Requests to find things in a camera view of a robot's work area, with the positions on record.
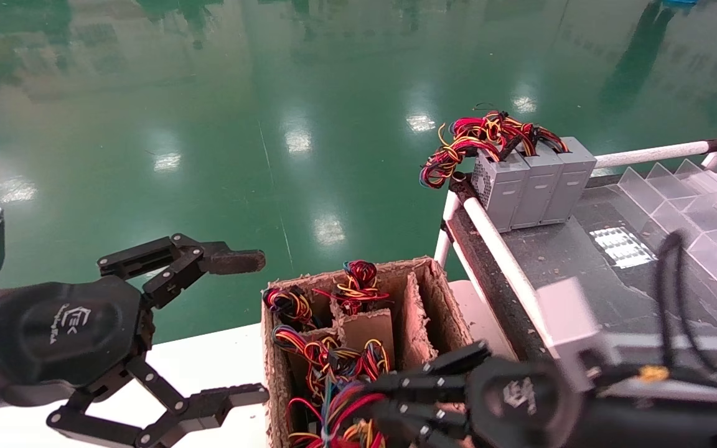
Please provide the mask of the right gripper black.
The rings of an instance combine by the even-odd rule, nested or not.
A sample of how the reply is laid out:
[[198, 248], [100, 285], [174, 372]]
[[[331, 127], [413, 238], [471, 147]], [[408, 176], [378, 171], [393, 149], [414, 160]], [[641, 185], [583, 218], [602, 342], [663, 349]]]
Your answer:
[[[475, 341], [379, 376], [368, 394], [416, 403], [378, 401], [371, 419], [393, 447], [563, 447], [583, 394], [552, 364], [489, 358], [489, 344]], [[466, 392], [467, 406], [431, 405], [466, 402]]]

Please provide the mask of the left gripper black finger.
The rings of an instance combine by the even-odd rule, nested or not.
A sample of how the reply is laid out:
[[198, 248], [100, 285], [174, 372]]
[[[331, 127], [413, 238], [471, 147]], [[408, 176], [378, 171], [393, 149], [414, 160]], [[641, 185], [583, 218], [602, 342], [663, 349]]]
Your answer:
[[232, 250], [224, 241], [201, 242], [183, 233], [110, 253], [98, 261], [102, 277], [129, 280], [156, 272], [143, 284], [143, 300], [157, 309], [167, 306], [205, 273], [255, 273], [265, 265], [262, 250]]

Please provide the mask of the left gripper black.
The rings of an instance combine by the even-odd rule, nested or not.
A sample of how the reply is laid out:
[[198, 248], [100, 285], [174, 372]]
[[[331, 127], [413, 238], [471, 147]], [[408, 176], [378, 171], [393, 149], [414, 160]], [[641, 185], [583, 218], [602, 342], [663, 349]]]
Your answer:
[[[139, 289], [116, 277], [1, 289], [0, 405], [46, 405], [75, 391], [47, 418], [52, 430], [105, 447], [172, 447], [192, 432], [220, 428], [234, 408], [267, 402], [261, 383], [183, 397], [137, 358], [151, 345], [149, 314]], [[116, 391], [113, 381], [124, 371], [165, 408], [145, 428], [87, 414], [91, 393]]]

